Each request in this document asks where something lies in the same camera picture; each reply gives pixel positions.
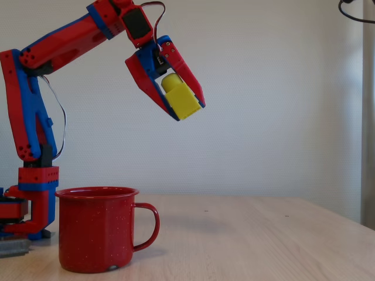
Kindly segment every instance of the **red mug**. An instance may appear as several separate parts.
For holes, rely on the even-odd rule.
[[[85,187],[56,192],[60,198],[59,260],[72,272],[99,273],[127,265],[133,253],[149,247],[160,229],[156,208],[134,203],[139,193],[127,187]],[[134,208],[155,216],[151,238],[134,246]]]

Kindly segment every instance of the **yellow cube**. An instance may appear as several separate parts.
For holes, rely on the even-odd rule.
[[[184,120],[201,109],[188,85],[176,73],[166,76],[162,80],[162,87],[166,92],[165,98],[179,119]]]

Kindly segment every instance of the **red robot arm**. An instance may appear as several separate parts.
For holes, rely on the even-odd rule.
[[[154,38],[154,27],[142,7],[155,4],[162,3],[135,5],[131,0],[97,0],[87,7],[88,14],[82,18],[21,51],[0,53],[9,120],[16,151],[24,163],[19,169],[18,185],[4,194],[0,189],[0,237],[2,233],[12,232],[39,239],[43,229],[54,220],[59,168],[52,167],[52,160],[57,149],[53,122],[40,94],[38,76],[55,72],[125,30],[139,49],[126,64],[143,92],[177,121],[205,107],[202,88],[171,39],[167,36]],[[165,81],[168,92],[165,90],[164,94],[155,80],[164,76],[169,68],[174,70],[175,76],[169,77],[168,83]],[[32,201],[32,219],[15,223],[23,219],[27,200]]]

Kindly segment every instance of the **table surface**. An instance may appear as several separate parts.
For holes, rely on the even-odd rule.
[[[113,272],[83,275],[58,260],[58,235],[25,256],[0,259],[0,280],[374,281],[375,232],[298,198],[152,196],[155,243]],[[135,244],[154,219],[137,209]],[[58,221],[49,229],[58,230]]]

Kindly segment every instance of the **electrical wire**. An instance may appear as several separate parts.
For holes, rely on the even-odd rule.
[[[345,17],[347,17],[347,18],[349,18],[349,19],[352,19],[352,20],[355,20],[356,22],[373,23],[373,24],[375,24],[375,20],[359,19],[359,18],[355,18],[354,16],[349,15],[348,13],[346,13],[346,12],[342,9],[342,4],[343,4],[343,1],[340,0],[340,3],[339,3],[339,10],[340,10],[340,12],[341,12]]]
[[[51,84],[49,83],[49,80],[47,79],[47,77],[45,76],[40,76],[41,79],[48,85],[48,87],[50,88],[50,90],[52,91],[52,93],[54,94],[54,97],[56,98],[56,101],[57,103],[59,104],[61,110],[63,111],[63,114],[64,114],[64,134],[63,134],[63,143],[61,145],[61,149],[60,151],[58,152],[58,154],[52,159],[53,161],[57,160],[61,154],[63,153],[64,151],[64,147],[65,147],[65,135],[66,135],[66,126],[67,126],[67,115],[66,115],[66,112],[65,112],[65,109],[64,107],[62,106],[62,104],[60,103],[59,101],[59,98],[57,97],[57,94],[56,92],[54,91],[54,89],[52,88]]]
[[[164,14],[165,14],[165,5],[163,2],[161,1],[152,1],[152,2],[146,2],[146,3],[143,3],[141,6],[142,7],[145,7],[145,6],[154,6],[154,5],[159,5],[159,6],[162,6],[164,8],[164,11],[163,13],[161,14],[161,16],[156,20],[155,22],[155,27],[154,27],[154,41],[155,41],[155,44],[157,45],[157,47],[159,48],[159,51],[161,52],[162,51],[162,48],[161,46],[159,45],[158,43],[158,25],[159,25],[159,22],[160,20],[163,18]]]

